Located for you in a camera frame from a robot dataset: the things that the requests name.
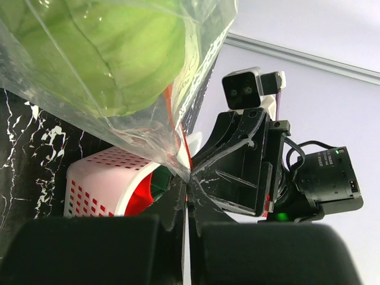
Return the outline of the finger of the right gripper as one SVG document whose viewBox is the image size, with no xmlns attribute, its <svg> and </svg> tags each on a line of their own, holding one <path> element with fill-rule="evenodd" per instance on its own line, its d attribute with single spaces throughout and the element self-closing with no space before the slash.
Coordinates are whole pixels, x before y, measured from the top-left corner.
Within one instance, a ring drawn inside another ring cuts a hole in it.
<svg viewBox="0 0 380 285">
<path fill-rule="evenodd" d="M 237 111 L 222 112 L 217 116 L 214 128 L 200 151 L 193 157 L 193 166 L 199 166 L 220 146 L 227 143 L 236 131 L 250 132 L 259 120 L 265 121 L 269 114 L 261 107 L 245 109 L 240 115 Z"/>
<path fill-rule="evenodd" d="M 255 215 L 263 146 L 243 146 L 200 170 L 203 191 L 222 210 Z"/>
</svg>

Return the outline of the clear zip top bag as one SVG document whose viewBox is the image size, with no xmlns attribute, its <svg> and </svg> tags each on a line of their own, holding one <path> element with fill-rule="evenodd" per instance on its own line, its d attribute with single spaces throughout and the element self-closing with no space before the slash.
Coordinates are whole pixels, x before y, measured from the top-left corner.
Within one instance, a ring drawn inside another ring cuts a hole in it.
<svg viewBox="0 0 380 285">
<path fill-rule="evenodd" d="M 236 1 L 2 1 L 1 87 L 188 180 L 182 120 Z"/>
</svg>

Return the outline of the green fake cabbage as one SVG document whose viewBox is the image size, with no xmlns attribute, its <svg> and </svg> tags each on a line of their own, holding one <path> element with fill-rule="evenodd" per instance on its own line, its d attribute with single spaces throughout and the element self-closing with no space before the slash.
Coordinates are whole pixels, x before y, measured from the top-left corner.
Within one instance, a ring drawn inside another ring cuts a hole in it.
<svg viewBox="0 0 380 285">
<path fill-rule="evenodd" d="M 180 1 L 2 1 L 6 77 L 88 113 L 150 107 L 185 61 Z"/>
</svg>

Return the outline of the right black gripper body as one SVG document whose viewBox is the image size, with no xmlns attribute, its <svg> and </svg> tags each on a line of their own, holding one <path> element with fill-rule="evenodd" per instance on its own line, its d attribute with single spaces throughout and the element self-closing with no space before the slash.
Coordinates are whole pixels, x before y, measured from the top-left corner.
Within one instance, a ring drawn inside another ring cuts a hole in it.
<svg viewBox="0 0 380 285">
<path fill-rule="evenodd" d="M 256 216 L 265 216 L 274 210 L 283 177 L 284 139 L 290 136 L 287 120 L 269 121 L 264 124 L 264 143 L 255 207 Z"/>
</svg>

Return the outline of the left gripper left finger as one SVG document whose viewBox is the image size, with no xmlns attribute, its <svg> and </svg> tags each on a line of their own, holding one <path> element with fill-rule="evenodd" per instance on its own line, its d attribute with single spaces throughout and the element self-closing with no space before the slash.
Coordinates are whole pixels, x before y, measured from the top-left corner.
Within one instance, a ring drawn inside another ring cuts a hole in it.
<svg viewBox="0 0 380 285">
<path fill-rule="evenodd" d="M 38 218 L 1 263 L 2 284 L 182 284 L 186 185 L 137 216 Z"/>
</svg>

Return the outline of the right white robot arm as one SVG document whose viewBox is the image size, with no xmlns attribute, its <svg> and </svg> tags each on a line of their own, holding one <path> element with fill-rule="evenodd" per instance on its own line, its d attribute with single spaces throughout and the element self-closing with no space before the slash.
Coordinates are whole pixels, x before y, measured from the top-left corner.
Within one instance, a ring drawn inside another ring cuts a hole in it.
<svg viewBox="0 0 380 285">
<path fill-rule="evenodd" d="M 219 114 L 192 161 L 203 191 L 231 213 L 302 223 L 363 206 L 346 147 L 319 143 L 305 153 L 289 122 L 260 107 Z"/>
</svg>

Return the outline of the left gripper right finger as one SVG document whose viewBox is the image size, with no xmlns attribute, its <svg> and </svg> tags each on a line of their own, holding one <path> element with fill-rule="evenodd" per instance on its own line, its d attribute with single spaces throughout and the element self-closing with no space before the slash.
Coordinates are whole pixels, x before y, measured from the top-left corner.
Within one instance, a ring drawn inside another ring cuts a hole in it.
<svg viewBox="0 0 380 285">
<path fill-rule="evenodd" d="M 331 227 L 238 223 L 190 178 L 193 284 L 361 284 L 349 250 Z"/>
</svg>

